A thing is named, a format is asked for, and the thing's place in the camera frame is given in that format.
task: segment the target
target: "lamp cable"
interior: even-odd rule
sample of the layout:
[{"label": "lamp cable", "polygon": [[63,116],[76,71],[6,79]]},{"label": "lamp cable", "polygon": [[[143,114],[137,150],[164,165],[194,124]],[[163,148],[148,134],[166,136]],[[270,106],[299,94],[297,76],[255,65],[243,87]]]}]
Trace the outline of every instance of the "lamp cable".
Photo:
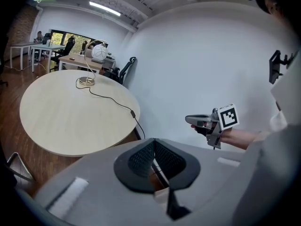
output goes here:
[{"label": "lamp cable", "polygon": [[78,88],[78,89],[89,89],[89,92],[90,92],[92,95],[99,96],[99,97],[101,97],[101,98],[111,99],[111,100],[113,100],[116,104],[118,104],[118,105],[120,105],[120,106],[122,106],[122,107],[124,107],[124,108],[126,108],[126,109],[129,109],[129,110],[130,110],[130,113],[131,113],[131,115],[132,115],[132,117],[136,120],[137,124],[138,124],[139,127],[141,128],[141,130],[142,130],[142,132],[143,132],[144,139],[145,139],[145,133],[144,133],[144,131],[143,131],[141,125],[139,124],[138,120],[136,119],[136,114],[135,114],[135,112],[134,112],[130,107],[127,107],[127,106],[125,106],[125,105],[122,105],[122,104],[118,103],[118,102],[117,102],[116,100],[114,100],[112,97],[101,96],[101,95],[98,95],[98,94],[93,93],[93,92],[91,91],[91,87],[90,87],[90,86],[89,86],[89,87],[88,87],[88,86],[87,86],[87,87],[82,87],[82,88],[78,87],[78,86],[77,86],[77,81],[78,81],[78,80],[79,80],[79,78],[75,81],[75,86],[76,86],[76,88]]}]

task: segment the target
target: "desk lamp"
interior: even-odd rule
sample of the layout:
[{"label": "desk lamp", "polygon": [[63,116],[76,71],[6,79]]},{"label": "desk lamp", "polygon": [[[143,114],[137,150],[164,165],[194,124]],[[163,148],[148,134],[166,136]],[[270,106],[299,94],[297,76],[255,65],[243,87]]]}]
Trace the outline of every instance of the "desk lamp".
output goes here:
[{"label": "desk lamp", "polygon": [[[90,42],[87,46],[86,46],[86,49],[85,49],[85,54],[84,54],[84,59],[85,59],[85,63],[87,65],[87,67],[89,68],[88,69],[88,76],[84,76],[84,77],[80,77],[79,79],[79,83],[81,85],[84,85],[84,86],[92,86],[95,84],[95,73],[93,72],[93,70],[90,68],[90,66],[88,65],[87,61],[86,61],[86,50],[87,48],[94,42],[96,41],[99,41],[101,42],[101,44],[98,44],[96,46],[94,46],[93,50],[92,50],[92,55],[94,55],[93,57],[97,57],[97,58],[100,58],[100,59],[105,59],[106,56],[107,56],[107,53],[108,53],[108,50],[107,48],[105,47],[105,44],[107,43],[107,41],[104,41],[104,40],[94,40],[92,42]],[[93,73],[93,78],[90,78],[89,77],[89,70],[91,70],[91,72]]]}]

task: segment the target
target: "white desk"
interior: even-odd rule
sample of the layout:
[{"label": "white desk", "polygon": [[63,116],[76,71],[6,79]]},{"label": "white desk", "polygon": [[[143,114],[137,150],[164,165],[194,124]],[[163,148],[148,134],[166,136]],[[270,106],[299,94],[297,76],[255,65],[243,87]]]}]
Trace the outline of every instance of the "white desk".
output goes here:
[{"label": "white desk", "polygon": [[[46,45],[46,44],[38,44],[38,45],[32,45],[32,49],[39,49],[40,50],[40,54],[42,52],[42,50],[46,50],[49,51],[49,56],[48,56],[48,73],[50,73],[50,60],[51,60],[51,55],[52,55],[52,51],[53,50],[57,50],[57,49],[62,49],[65,48],[65,45]],[[32,72],[34,72],[34,52],[32,52]]]},{"label": "white desk", "polygon": [[86,57],[86,62],[85,62],[84,57],[78,54],[69,54],[64,57],[60,57],[59,60],[60,60],[59,70],[63,69],[63,64],[88,68],[86,62],[88,63],[90,68],[95,71],[95,73],[99,73],[100,70],[102,69],[102,64],[91,61],[91,58],[89,57]]},{"label": "white desk", "polygon": [[[87,71],[48,73],[33,82],[22,97],[21,123],[28,136],[49,152],[83,156],[100,151],[122,141],[137,124],[130,110],[94,96],[88,89],[76,88],[75,81],[82,76],[87,76]],[[97,74],[91,91],[130,107],[139,120],[138,102],[122,85]]]},{"label": "white desk", "polygon": [[115,68],[115,64],[116,64],[116,60],[115,59],[105,58],[104,60],[112,62],[111,68]]},{"label": "white desk", "polygon": [[39,43],[34,43],[34,42],[27,42],[27,43],[18,43],[15,45],[10,46],[10,68],[13,68],[13,58],[12,58],[12,52],[13,52],[13,48],[20,48],[21,49],[21,54],[20,54],[20,69],[23,70],[23,50],[24,48],[28,48],[28,66],[29,66],[29,60],[30,60],[30,51],[31,51],[31,46],[32,45],[38,45]]}]

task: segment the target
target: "computer monitor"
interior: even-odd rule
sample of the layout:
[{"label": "computer monitor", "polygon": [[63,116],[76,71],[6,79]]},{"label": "computer monitor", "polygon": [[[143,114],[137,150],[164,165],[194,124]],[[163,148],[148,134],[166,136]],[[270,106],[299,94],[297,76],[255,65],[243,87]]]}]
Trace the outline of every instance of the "computer monitor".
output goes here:
[{"label": "computer monitor", "polygon": [[102,44],[102,42],[100,42],[100,41],[95,41],[95,45],[98,45],[98,44]]}]

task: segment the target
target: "white globe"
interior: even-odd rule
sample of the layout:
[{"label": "white globe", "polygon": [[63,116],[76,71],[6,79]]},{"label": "white globe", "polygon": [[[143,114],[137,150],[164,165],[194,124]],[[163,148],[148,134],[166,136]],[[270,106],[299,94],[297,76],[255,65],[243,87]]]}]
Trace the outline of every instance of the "white globe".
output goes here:
[{"label": "white globe", "polygon": [[98,44],[94,46],[92,50],[92,57],[98,58],[100,60],[104,60],[107,54],[108,54],[108,49],[102,44]]}]

